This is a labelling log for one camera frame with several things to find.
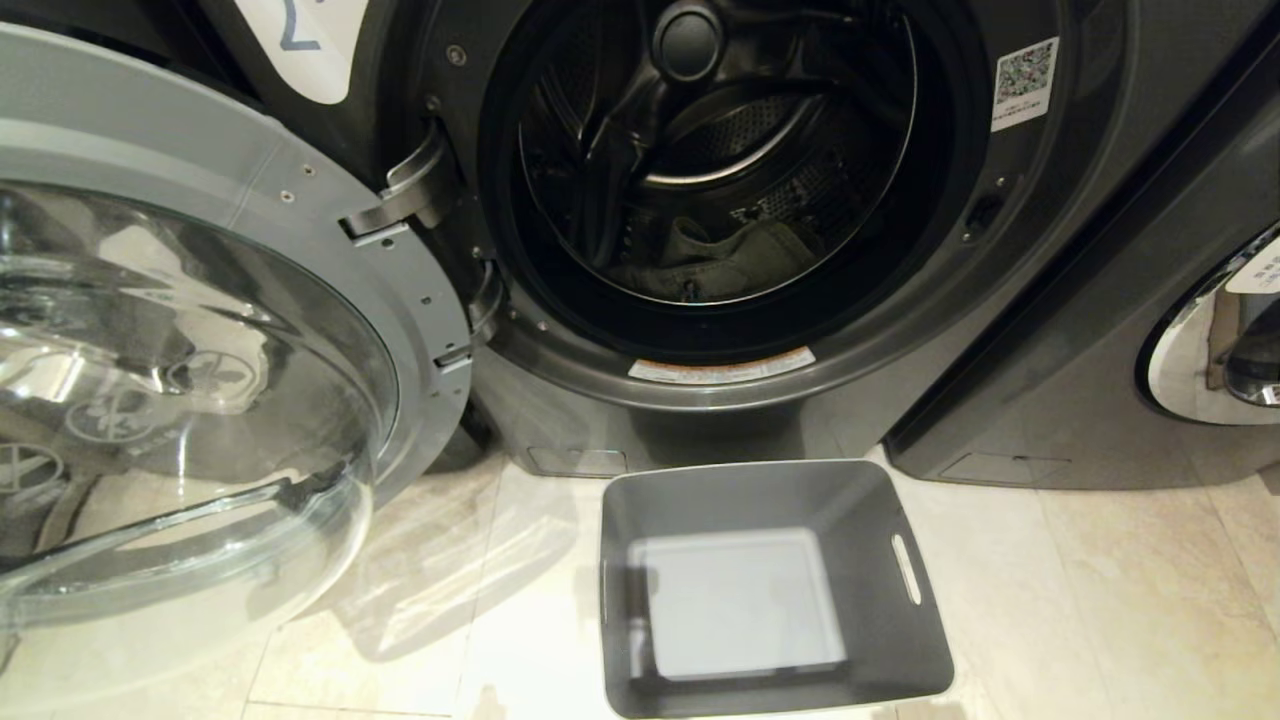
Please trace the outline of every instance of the washing machine door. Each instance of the washing machine door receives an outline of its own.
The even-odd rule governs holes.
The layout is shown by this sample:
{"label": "washing machine door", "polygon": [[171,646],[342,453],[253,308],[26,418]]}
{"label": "washing machine door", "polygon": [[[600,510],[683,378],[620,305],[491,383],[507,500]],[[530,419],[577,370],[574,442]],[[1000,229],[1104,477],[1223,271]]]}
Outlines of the washing machine door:
{"label": "washing machine door", "polygon": [[0,24],[0,707],[177,673],[317,597],[470,387],[379,197],[264,117]]}
{"label": "washing machine door", "polygon": [[1152,341],[1146,379],[1170,413],[1280,424],[1280,223],[1189,293]]}

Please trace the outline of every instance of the door hinge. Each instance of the door hinge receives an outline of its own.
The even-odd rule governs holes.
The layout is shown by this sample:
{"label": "door hinge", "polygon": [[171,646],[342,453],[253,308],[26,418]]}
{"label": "door hinge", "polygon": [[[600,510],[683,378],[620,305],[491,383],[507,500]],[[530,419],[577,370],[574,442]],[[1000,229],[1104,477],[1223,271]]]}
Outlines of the door hinge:
{"label": "door hinge", "polygon": [[387,173],[381,202],[339,220],[351,238],[389,228],[412,215],[435,228],[457,205],[462,195],[457,160],[439,120],[429,126],[426,138],[408,158]]}

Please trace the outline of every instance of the qr code sticker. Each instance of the qr code sticker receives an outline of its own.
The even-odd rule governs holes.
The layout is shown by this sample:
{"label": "qr code sticker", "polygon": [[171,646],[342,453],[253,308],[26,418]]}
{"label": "qr code sticker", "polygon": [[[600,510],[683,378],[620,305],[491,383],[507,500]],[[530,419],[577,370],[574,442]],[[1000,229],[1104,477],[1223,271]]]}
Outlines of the qr code sticker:
{"label": "qr code sticker", "polygon": [[1038,118],[1048,111],[1053,91],[1057,38],[1023,47],[996,60],[996,97],[991,131]]}
{"label": "qr code sticker", "polygon": [[1050,70],[1053,69],[1053,47],[1037,45],[1018,55],[1000,61],[1000,85],[996,87],[996,102],[1010,97],[1021,97],[1048,86]]}

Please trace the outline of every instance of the warning label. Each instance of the warning label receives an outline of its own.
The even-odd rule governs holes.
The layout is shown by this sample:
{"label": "warning label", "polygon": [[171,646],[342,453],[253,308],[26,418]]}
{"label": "warning label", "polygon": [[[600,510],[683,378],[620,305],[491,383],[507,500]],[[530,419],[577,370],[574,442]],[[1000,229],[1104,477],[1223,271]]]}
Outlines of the warning label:
{"label": "warning label", "polygon": [[742,383],[781,375],[805,365],[813,365],[817,357],[808,347],[797,347],[791,352],[774,355],[754,363],[740,363],[737,365],[668,365],[664,363],[652,363],[649,360],[636,360],[627,372],[632,378],[653,380],[655,383],[672,383],[682,386],[718,386],[728,383]]}

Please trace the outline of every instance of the sticker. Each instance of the sticker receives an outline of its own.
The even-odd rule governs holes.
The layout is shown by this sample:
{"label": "sticker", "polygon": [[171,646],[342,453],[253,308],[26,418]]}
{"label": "sticker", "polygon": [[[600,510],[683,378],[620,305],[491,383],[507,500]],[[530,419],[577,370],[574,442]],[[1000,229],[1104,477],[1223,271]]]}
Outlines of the sticker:
{"label": "sticker", "polygon": [[817,357],[813,356],[813,352],[808,347],[799,347],[791,352],[737,365],[667,365],[649,360],[636,360],[627,374],[632,378],[653,380],[655,383],[719,386],[781,375],[805,365],[813,365],[817,361]]}
{"label": "sticker", "polygon": [[1056,64],[1056,37],[996,60],[996,104],[991,110],[991,132],[1048,113]]}
{"label": "sticker", "polygon": [[1226,292],[1236,295],[1271,295],[1280,292],[1280,237],[1226,281]]}
{"label": "sticker", "polygon": [[307,100],[347,97],[369,0],[236,0],[275,72]]}

